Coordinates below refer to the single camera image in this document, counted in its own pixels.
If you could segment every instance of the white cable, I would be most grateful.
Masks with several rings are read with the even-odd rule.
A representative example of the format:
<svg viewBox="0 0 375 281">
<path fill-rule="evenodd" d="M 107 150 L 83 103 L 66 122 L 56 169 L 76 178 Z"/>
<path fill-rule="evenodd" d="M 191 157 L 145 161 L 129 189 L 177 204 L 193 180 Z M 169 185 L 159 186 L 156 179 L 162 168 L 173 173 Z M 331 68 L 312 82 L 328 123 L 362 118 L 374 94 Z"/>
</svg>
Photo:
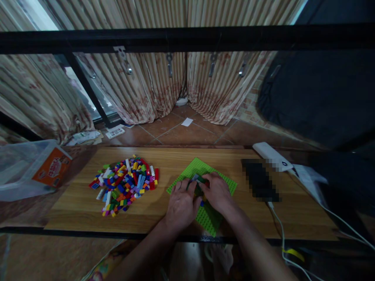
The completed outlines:
<svg viewBox="0 0 375 281">
<path fill-rule="evenodd" d="M 286 257 L 284 257 L 284 250 L 285 250 L 285 235 L 284 235 L 284 227 L 282 226 L 282 223 L 281 223 L 281 220 L 279 219 L 279 217 L 276 215 L 276 212 L 275 210 L 273 209 L 273 203 L 272 202 L 268 202 L 268 206 L 270 207 L 271 211 L 273 212 L 273 214 L 275 215 L 275 217 L 277 218 L 277 220 L 279 221 L 280 223 L 280 226 L 281 226 L 281 238 L 282 238 L 282 242 L 281 242 L 281 247 L 282 247 L 282 250 L 281 250 L 281 255 L 282 255 L 282 258 L 290 263 L 291 265 L 295 266 L 295 267 L 298 267 L 299 269 L 301 269 L 305 275 L 307 276 L 307 278 L 309 279 L 309 281 L 312 281 L 311 278 L 310 278 L 310 275 L 306 272 L 306 270 L 301 267 L 300 265 L 292 262 L 291 260 L 287 259 Z"/>
<path fill-rule="evenodd" d="M 338 215 L 336 215 L 334 212 L 331 212 L 330 210 L 328 210 L 326 207 L 324 207 L 322 204 L 319 203 L 319 205 L 325 209 L 327 212 L 329 212 L 330 214 L 334 215 L 335 217 L 337 217 L 339 220 L 341 220 L 343 223 L 346 224 L 347 227 L 349 227 L 355 234 L 357 234 L 362 240 L 364 243 L 366 243 L 371 249 L 373 249 L 375 251 L 375 246 L 372 245 L 370 242 L 368 242 L 365 238 L 363 238 L 362 235 L 360 235 L 354 228 L 352 228 L 345 220 L 343 220 L 342 218 L 340 218 Z"/>
<path fill-rule="evenodd" d="M 297 179 L 303 184 L 303 182 L 300 180 L 300 178 L 297 176 L 297 174 L 293 171 L 293 173 L 290 172 L 290 174 L 294 175 L 297 177 Z M 339 220 L 341 220 L 343 223 L 345 223 L 345 225 L 347 227 L 349 227 L 355 234 L 357 234 L 361 239 L 362 241 L 360 241 L 358 238 L 355 238 L 351 235 L 348 235 L 346 233 L 343 233 L 344 235 L 354 239 L 354 240 L 357 240 L 357 241 L 360 241 L 364 244 L 366 244 L 367 246 L 369 246 L 371 249 L 373 249 L 375 251 L 375 246 L 373 244 L 371 244 L 370 242 L 368 242 L 362 235 L 360 235 L 354 228 L 352 228 L 345 220 L 343 220 L 342 218 L 340 218 L 338 215 L 336 215 L 334 212 L 328 210 L 326 207 L 324 207 L 319 201 L 315 200 L 324 210 L 326 210 L 327 212 L 329 212 L 330 214 L 334 215 L 335 217 L 337 217 Z"/>
<path fill-rule="evenodd" d="M 345 232 L 343 232 L 343 231 L 341 231 L 341 230 L 339 230 L 339 232 L 340 232 L 341 234 L 343 234 L 343 235 L 345 235 L 345 236 L 347 236 L 347 237 L 349 237 L 349 238 L 351 238 L 351 239 L 354 239 L 354 240 L 356 240 L 356 241 L 358 241 L 358 242 L 360 242 L 360 243 L 362 243 L 362 244 L 364 244 L 364 245 L 367 246 L 367 243 L 366 243 L 365 241 L 362 241 L 361 239 L 359 239 L 359 238 L 357 238 L 357 237 L 351 236 L 351 235 L 349 235 L 349 234 L 347 234 L 347 233 L 345 233 Z"/>
</svg>

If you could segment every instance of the wooden table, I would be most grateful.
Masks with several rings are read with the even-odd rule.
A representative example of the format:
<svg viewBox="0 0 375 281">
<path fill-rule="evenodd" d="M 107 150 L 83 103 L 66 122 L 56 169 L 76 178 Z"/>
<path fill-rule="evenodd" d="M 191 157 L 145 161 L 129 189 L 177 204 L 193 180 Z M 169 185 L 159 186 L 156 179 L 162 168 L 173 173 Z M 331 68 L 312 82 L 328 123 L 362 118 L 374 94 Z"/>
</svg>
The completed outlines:
<svg viewBox="0 0 375 281">
<path fill-rule="evenodd" d="M 88 184 L 104 164 L 133 154 L 159 168 L 159 185 L 136 200 L 127 212 L 120 211 L 115 218 L 102 217 L 104 203 L 96 200 L 98 191 L 90 189 Z M 270 210 L 252 196 L 242 171 L 242 158 L 259 159 L 251 149 L 100 148 L 52 207 L 45 229 L 148 233 L 166 213 L 169 201 L 166 189 L 195 157 L 237 182 L 233 195 L 237 204 L 266 238 L 280 238 Z M 332 232 L 335 224 L 296 179 L 288 173 L 275 172 L 272 176 L 282 198 L 281 203 L 274 203 L 275 211 L 283 222 L 287 239 L 337 240 Z M 195 222 L 185 234 L 200 232 Z M 233 235 L 226 223 L 221 225 L 221 232 L 225 236 Z"/>
</svg>

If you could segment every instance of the striped curtain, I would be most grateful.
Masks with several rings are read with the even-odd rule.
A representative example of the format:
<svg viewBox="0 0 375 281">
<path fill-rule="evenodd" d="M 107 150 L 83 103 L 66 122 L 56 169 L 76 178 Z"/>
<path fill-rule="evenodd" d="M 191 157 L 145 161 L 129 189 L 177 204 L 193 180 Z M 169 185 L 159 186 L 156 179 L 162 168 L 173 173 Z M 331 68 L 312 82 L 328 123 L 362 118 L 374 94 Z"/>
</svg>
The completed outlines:
<svg viewBox="0 0 375 281">
<path fill-rule="evenodd" d="M 0 31 L 36 30 L 16 1 L 1 1 L 0 15 Z M 51 54 L 0 55 L 0 111 L 60 144 L 94 128 L 89 112 Z M 0 145 L 23 141 L 0 128 Z"/>
<path fill-rule="evenodd" d="M 61 30 L 111 28 L 286 25 L 304 0 L 39 0 Z M 117 54 L 77 54 L 95 82 L 129 124 L 153 122 L 170 113 L 179 96 L 214 124 L 227 124 L 238 111 L 271 52 L 223 52 L 209 78 L 209 53 L 174 53 L 169 78 L 163 53 L 129 53 L 133 75 Z M 239 70 L 247 58 L 247 72 Z"/>
</svg>

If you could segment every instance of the transparent plastic container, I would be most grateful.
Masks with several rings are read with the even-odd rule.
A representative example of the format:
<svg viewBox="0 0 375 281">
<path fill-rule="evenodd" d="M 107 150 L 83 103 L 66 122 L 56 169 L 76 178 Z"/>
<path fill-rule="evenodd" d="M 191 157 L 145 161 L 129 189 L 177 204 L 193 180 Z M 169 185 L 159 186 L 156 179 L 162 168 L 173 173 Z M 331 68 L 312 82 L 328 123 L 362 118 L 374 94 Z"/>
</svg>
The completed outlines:
<svg viewBox="0 0 375 281">
<path fill-rule="evenodd" d="M 70 162 L 55 140 L 0 147 L 0 201 L 54 192 Z"/>
</svg>

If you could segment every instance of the orange label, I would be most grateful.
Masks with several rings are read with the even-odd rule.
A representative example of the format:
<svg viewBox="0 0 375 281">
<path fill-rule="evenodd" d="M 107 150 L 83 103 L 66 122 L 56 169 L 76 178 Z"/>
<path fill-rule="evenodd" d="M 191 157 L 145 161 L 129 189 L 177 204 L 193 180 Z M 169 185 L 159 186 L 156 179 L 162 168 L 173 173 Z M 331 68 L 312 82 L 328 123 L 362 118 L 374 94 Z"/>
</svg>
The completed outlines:
<svg viewBox="0 0 375 281">
<path fill-rule="evenodd" d="M 56 187 L 68 169 L 70 162 L 71 160 L 61 150 L 54 148 L 32 179 Z"/>
</svg>

